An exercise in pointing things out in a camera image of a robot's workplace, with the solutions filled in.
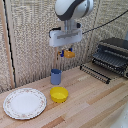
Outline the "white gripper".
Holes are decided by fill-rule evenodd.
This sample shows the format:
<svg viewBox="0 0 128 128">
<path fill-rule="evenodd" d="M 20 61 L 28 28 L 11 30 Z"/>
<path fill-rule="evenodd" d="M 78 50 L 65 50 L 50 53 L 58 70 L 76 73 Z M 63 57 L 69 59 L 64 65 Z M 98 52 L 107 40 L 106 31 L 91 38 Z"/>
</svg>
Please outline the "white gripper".
<svg viewBox="0 0 128 128">
<path fill-rule="evenodd" d="M 51 30 L 49 36 L 49 45 L 52 47 L 59 47 L 70 43 L 80 42 L 82 40 L 82 30 L 77 29 L 71 33 L 65 33 L 61 30 Z M 64 57 L 64 50 L 59 53 L 61 57 Z"/>
</svg>

